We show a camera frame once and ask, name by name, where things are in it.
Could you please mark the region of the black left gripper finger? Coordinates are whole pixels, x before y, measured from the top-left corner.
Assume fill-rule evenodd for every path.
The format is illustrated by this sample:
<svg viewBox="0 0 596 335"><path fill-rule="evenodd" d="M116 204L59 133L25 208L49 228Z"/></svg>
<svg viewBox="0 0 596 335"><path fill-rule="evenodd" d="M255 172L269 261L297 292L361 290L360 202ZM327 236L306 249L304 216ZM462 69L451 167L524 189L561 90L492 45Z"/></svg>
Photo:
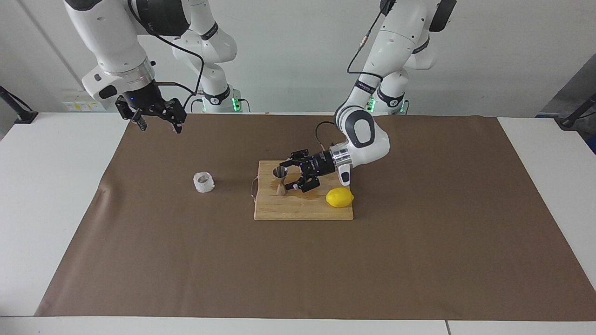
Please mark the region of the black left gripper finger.
<svg viewBox="0 0 596 335"><path fill-rule="evenodd" d="M290 189L299 189L303 193L306 193L319 186L320 182L318 176L314 174L302 174L298 180L289 184L285 184L285 190L289 191Z"/></svg>
<svg viewBox="0 0 596 335"><path fill-rule="evenodd" d="M294 151L290 154L290 158L281 162L279 165L285 168L289 168L290 166L298 166L301 170L305 170L309 167L310 164L310 155L309 150L299 150Z"/></svg>

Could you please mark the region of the steel double jigger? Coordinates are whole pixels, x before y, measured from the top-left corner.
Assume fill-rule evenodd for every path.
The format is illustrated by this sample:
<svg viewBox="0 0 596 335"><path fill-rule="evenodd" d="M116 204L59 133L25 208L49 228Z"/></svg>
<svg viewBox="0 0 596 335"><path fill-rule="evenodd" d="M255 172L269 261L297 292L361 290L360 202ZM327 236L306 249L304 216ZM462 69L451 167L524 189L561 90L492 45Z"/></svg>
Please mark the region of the steel double jigger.
<svg viewBox="0 0 596 335"><path fill-rule="evenodd" d="M276 189L277 196L286 195L286 188L285 188L284 181L285 181L287 175L288 175L288 170L285 166L277 166L273 170L273 176L275 177L275 179L277 181L277 189Z"/></svg>

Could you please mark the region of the clear textured glass cup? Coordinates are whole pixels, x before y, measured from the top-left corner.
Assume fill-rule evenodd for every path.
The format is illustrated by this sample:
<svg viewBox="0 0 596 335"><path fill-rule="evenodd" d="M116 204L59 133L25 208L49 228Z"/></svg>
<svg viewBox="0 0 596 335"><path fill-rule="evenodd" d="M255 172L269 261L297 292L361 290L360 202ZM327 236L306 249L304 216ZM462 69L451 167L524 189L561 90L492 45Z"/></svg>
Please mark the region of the clear textured glass cup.
<svg viewBox="0 0 596 335"><path fill-rule="evenodd" d="M192 182L196 191L199 193L208 193L215 188L215 181L209 172L198 172L192 177Z"/></svg>

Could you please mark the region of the yellow lemon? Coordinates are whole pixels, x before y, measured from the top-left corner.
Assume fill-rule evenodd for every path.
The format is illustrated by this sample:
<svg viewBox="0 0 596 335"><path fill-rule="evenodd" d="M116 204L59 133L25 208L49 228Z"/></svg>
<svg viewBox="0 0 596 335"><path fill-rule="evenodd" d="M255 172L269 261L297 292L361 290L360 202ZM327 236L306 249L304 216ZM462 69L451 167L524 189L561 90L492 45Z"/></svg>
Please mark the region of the yellow lemon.
<svg viewBox="0 0 596 335"><path fill-rule="evenodd" d="M330 189L325 196L326 203L334 208L346 208L354 199L351 190L345 187Z"/></svg>

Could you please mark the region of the black clamp stand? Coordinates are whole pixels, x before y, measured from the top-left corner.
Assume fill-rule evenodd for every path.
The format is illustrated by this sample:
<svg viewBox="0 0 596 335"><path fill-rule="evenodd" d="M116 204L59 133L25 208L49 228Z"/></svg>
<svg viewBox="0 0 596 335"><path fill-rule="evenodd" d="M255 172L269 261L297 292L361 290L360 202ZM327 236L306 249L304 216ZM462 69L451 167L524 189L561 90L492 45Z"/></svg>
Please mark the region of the black clamp stand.
<svg viewBox="0 0 596 335"><path fill-rule="evenodd" d="M596 93L592 94L587 100L585 100L575 111L571 112L568 116L558 117L557 123L562 129L571 129L574 127L578 120L586 119L596 114Z"/></svg>
<svg viewBox="0 0 596 335"><path fill-rule="evenodd" d="M9 92L2 85L0 85L0 99L7 104L17 115L15 124L30 124L38 116L38 112L34 111L28 104L15 94Z"/></svg>

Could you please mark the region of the brown paper table mat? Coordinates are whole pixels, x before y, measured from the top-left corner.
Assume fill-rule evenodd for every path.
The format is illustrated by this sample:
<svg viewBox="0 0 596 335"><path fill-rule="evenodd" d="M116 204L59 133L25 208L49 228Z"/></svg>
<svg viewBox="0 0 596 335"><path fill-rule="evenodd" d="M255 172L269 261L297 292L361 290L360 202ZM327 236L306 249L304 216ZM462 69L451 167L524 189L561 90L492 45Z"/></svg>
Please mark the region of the brown paper table mat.
<svg viewBox="0 0 596 335"><path fill-rule="evenodd" d="M35 314L596 321L596 291L495 118L379 117L390 153L353 171L353 220L256 221L259 161L315 149L320 121L128 125Z"/></svg>

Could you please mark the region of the dark grey cabinet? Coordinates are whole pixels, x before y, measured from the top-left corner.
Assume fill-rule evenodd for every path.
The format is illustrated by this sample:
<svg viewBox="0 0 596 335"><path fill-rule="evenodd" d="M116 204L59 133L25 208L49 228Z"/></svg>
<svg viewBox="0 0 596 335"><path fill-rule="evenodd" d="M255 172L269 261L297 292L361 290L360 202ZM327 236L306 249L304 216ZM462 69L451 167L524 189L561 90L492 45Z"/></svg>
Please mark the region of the dark grey cabinet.
<svg viewBox="0 0 596 335"><path fill-rule="evenodd" d="M539 116L568 116L596 94L596 54L554 95Z"/></svg>

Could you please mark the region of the white wall socket strip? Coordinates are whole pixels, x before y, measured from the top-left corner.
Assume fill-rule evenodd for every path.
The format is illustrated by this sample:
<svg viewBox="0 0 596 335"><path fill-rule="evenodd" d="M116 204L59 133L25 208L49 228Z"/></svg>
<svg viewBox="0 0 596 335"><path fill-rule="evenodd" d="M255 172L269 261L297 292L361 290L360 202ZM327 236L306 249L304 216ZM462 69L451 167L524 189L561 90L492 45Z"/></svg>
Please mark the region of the white wall socket strip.
<svg viewBox="0 0 596 335"><path fill-rule="evenodd" d="M68 112L91 112L90 96L85 91L62 90L61 102Z"/></svg>

